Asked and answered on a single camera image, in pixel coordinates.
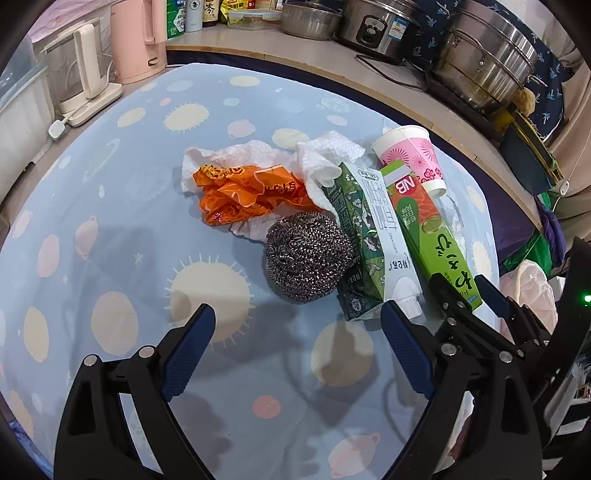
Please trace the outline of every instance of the plastic bag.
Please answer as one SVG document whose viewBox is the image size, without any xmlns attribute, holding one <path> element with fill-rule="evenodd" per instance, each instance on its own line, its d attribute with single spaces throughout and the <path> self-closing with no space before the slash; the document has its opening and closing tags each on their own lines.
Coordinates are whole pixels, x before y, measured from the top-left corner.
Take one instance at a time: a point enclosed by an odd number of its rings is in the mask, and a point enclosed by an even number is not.
<svg viewBox="0 0 591 480">
<path fill-rule="evenodd" d="M 298 210 L 320 210 L 308 197 L 304 182 L 281 165 L 268 168 L 203 165 L 193 178 L 205 193 L 199 207 L 208 225 L 225 225 L 267 215 L 281 203 Z"/>
<path fill-rule="evenodd" d="M 537 263 L 523 260 L 516 270 L 501 277 L 500 289 L 504 296 L 511 297 L 520 306 L 527 305 L 550 333 L 554 331 L 558 322 L 554 292 Z M 501 323 L 501 334 L 511 339 L 505 322 Z"/>
</svg>

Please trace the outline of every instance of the light blue tablecloth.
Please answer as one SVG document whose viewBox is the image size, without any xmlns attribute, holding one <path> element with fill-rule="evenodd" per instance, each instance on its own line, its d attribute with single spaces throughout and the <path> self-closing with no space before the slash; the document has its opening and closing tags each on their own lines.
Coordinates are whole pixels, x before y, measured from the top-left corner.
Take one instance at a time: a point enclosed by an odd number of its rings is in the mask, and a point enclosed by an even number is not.
<svg viewBox="0 0 591 480">
<path fill-rule="evenodd" d="M 107 361 L 156 344 L 206 299 L 218 317 L 214 341 L 171 407 L 216 477 L 381 478 L 425 402 L 379 322 L 343 322 L 336 294 L 301 306 L 278 298 L 263 245 L 205 225 L 180 191 L 180 167 L 191 146 L 286 145 L 273 137 L 284 128 L 309 138 L 335 129 L 366 147 L 371 163 L 371 142 L 395 126 L 324 90 L 202 64 L 159 77 L 98 119 L 35 188 L 0 252 L 0 390 L 43 454 L 53 460 L 84 356 Z M 469 266 L 498 284 L 484 196 L 437 153 Z M 423 306 L 434 326 L 437 312 Z M 480 315 L 495 321 L 487 307 Z M 140 455 L 155 467 L 124 404 Z"/>
</svg>

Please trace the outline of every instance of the electric kettle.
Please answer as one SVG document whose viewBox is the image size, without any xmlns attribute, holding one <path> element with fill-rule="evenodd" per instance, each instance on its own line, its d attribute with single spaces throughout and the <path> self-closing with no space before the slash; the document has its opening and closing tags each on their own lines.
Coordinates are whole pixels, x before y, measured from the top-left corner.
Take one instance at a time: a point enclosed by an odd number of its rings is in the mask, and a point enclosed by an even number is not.
<svg viewBox="0 0 591 480">
<path fill-rule="evenodd" d="M 109 83 L 113 63 L 105 68 L 100 18 L 63 31 L 44 53 L 51 95 L 64 115 L 63 123 L 81 125 L 121 96 L 122 86 Z"/>
<path fill-rule="evenodd" d="M 166 68 L 166 0 L 122 0 L 111 6 L 116 79 L 138 82 Z"/>
</svg>

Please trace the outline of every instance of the green juice carton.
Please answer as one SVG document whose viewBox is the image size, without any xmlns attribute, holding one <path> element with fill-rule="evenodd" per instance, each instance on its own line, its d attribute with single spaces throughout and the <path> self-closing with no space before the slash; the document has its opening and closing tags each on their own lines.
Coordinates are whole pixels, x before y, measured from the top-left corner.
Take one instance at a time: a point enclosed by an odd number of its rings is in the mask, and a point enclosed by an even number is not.
<svg viewBox="0 0 591 480">
<path fill-rule="evenodd" d="M 422 293 L 400 222 L 379 170 L 342 163 L 335 185 L 325 189 L 353 245 L 353 266 L 337 285 L 347 320 L 379 316 L 395 300 L 407 317 L 422 314 Z"/>
<path fill-rule="evenodd" d="M 184 33 L 185 0 L 166 1 L 166 33 L 168 39 Z"/>
<path fill-rule="evenodd" d="M 441 273 L 472 310 L 479 307 L 482 299 L 466 259 L 419 179 L 401 161 L 385 166 L 380 172 L 407 244 L 427 279 Z"/>
</svg>

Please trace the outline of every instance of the white appliance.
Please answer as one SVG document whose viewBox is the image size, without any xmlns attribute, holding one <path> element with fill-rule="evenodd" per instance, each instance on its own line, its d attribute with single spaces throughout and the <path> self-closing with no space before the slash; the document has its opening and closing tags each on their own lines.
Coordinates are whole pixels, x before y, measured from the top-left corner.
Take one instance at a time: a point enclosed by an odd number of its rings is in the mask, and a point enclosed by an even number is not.
<svg viewBox="0 0 591 480">
<path fill-rule="evenodd" d="M 102 50 L 100 18 L 63 31 L 44 53 L 52 96 L 71 126 L 83 124 L 121 96 L 121 84 L 109 83 L 113 62 L 105 68 L 109 56 Z"/>
</svg>

